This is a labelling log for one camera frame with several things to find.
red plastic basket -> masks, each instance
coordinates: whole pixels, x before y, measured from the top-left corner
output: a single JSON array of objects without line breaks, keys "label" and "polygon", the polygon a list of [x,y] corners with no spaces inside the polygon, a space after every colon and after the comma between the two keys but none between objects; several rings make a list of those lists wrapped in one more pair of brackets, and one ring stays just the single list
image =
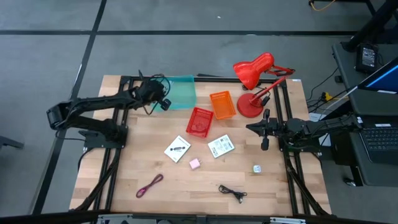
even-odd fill
[{"label": "red plastic basket", "polygon": [[229,91],[210,94],[211,105],[217,119],[231,118],[236,115],[234,103]]},{"label": "red plastic basket", "polygon": [[201,138],[207,137],[214,113],[194,107],[187,126],[187,133]]}]

floor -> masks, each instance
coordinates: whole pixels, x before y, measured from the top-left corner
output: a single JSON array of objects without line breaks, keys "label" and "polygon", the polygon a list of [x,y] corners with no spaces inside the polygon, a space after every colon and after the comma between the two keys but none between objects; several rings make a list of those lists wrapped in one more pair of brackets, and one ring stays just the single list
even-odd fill
[{"label": "floor", "polygon": [[[378,8],[382,1],[373,1]],[[0,1],[0,30],[92,30],[101,0]],[[322,7],[327,2],[317,2]],[[98,30],[358,30],[371,17],[362,3],[336,2],[315,12],[307,0],[113,0]],[[31,212],[49,159],[54,132],[45,110],[67,100],[89,35],[13,35],[0,31],[0,135],[25,148],[0,152],[0,216]],[[331,45],[347,36],[273,35],[97,35],[79,97],[96,96],[103,75],[207,73],[233,77],[232,64],[272,52],[275,64],[296,69],[305,94],[336,68]],[[343,87],[332,79],[314,91],[332,95]],[[69,131],[68,136],[78,136]],[[68,210],[82,143],[63,145],[43,212]],[[351,188],[349,170],[324,161],[332,211],[345,218],[398,222],[398,189]]]}]

black power adapter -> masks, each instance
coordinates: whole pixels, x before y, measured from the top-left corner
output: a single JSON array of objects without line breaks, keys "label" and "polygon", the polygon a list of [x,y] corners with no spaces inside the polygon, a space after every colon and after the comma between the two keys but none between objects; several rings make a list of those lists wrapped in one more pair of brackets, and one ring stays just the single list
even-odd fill
[{"label": "black power adapter", "polygon": [[378,49],[372,44],[360,44],[356,50],[355,70],[372,74],[377,70]]}]

laptop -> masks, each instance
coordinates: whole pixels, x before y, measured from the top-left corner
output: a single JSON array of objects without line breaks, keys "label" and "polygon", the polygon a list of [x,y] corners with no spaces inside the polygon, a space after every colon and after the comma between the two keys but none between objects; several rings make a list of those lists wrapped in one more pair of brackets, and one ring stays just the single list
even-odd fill
[{"label": "laptop", "polygon": [[[363,80],[358,89],[396,95],[398,57]],[[398,95],[396,97],[397,116],[361,116],[360,135],[371,162],[398,166]]]}]

lamp shade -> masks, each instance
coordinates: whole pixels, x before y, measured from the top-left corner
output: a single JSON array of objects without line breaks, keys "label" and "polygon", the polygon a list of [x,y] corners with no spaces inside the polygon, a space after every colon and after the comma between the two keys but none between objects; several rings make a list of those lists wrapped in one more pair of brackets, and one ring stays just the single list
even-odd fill
[{"label": "lamp shade", "polygon": [[252,62],[239,62],[233,65],[236,76],[243,85],[252,90],[260,80],[260,74],[272,68],[274,57],[271,53],[263,53]]}]

